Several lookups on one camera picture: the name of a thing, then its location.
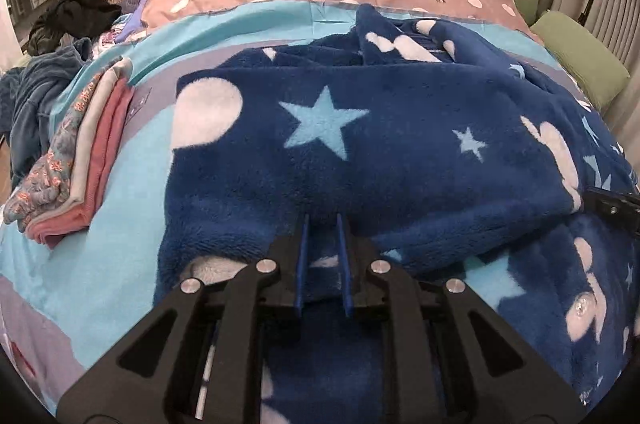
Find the blue-gray garment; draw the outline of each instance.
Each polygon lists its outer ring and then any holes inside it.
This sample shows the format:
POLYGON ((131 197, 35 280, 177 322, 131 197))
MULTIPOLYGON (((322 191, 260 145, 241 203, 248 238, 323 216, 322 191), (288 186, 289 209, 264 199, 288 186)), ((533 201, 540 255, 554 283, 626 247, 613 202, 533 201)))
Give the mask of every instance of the blue-gray garment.
POLYGON ((25 68, 12 68, 0 79, 0 133, 11 149, 12 188, 49 149, 53 102, 90 57, 91 40, 83 38, 34 57, 25 68))

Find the pink folded cloth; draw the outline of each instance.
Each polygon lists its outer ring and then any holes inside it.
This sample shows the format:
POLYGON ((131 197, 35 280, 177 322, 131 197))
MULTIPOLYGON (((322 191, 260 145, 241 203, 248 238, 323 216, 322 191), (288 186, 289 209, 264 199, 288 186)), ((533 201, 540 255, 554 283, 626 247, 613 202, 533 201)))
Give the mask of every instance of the pink folded cloth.
POLYGON ((88 227, 102 205, 104 190, 111 167, 116 160, 120 137, 134 89, 127 79, 117 81, 98 121, 87 173, 84 202, 73 206, 59 216, 46 218, 27 226, 27 237, 49 248, 56 247, 72 232, 88 227))

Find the metal bolt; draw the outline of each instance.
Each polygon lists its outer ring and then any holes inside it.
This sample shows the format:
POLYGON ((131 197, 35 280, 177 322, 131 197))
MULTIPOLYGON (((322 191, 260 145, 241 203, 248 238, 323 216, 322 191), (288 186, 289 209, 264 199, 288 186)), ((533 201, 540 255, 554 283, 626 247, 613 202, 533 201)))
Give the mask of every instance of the metal bolt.
POLYGON ((461 279, 451 278, 445 283, 447 290, 452 294, 460 294, 465 291, 466 285, 461 279))
POLYGON ((264 260, 260 260, 258 263, 256 263, 255 267, 258 270, 258 272, 261 272, 263 274, 268 274, 276 270, 278 267, 278 264, 275 263, 273 260, 270 260, 269 258, 265 258, 264 260))
POLYGON ((386 274, 391 270, 391 264, 385 260, 372 261, 370 267, 376 274, 386 274))
POLYGON ((180 290, 185 294, 195 294, 201 287, 200 280, 196 278, 187 278, 180 283, 180 290))

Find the black garment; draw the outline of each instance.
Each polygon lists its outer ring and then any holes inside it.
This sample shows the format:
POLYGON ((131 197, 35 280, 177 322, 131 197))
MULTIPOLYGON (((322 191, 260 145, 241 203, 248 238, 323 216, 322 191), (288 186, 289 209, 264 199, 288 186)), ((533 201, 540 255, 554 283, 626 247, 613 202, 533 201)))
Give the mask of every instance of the black garment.
POLYGON ((105 0, 59 0, 34 23, 27 52, 32 56, 53 52, 65 33, 95 38, 111 28, 121 11, 105 0))
POLYGON ((0 134, 11 152, 11 184, 16 187, 49 149, 49 114, 60 93, 91 56, 84 38, 12 68, 0 79, 0 134))

